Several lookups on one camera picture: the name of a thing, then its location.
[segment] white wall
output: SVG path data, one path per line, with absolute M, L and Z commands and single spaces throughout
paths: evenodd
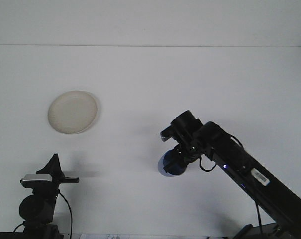
M 301 0 L 1 0 L 0 44 L 301 46 Z
M 252 200 L 220 169 L 158 172 L 176 144 L 159 132 L 187 109 L 237 136 L 301 197 L 301 47 L 280 46 L 301 46 L 301 1 L 0 1 L 0 231 L 22 222 L 31 191 L 20 178 L 56 152 L 80 177 L 61 185 L 74 232 L 221 236 L 257 224 Z M 99 104 L 96 124 L 77 135 L 47 121 L 69 90 Z M 54 222 L 69 230 L 60 198 Z

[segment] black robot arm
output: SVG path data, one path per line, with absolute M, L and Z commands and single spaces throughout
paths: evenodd
M 161 137 L 163 141 L 172 137 L 178 142 L 164 160 L 166 172 L 182 173 L 189 163 L 204 154 L 276 221 L 272 237 L 268 238 L 301 239 L 301 199 L 221 127 L 213 122 L 203 125 L 186 111 L 161 132 Z

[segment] white label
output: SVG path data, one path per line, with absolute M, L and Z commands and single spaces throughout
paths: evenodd
M 256 168 L 251 170 L 252 176 L 255 177 L 260 183 L 264 186 L 270 183 L 270 180 L 267 179 L 262 173 L 260 173 Z

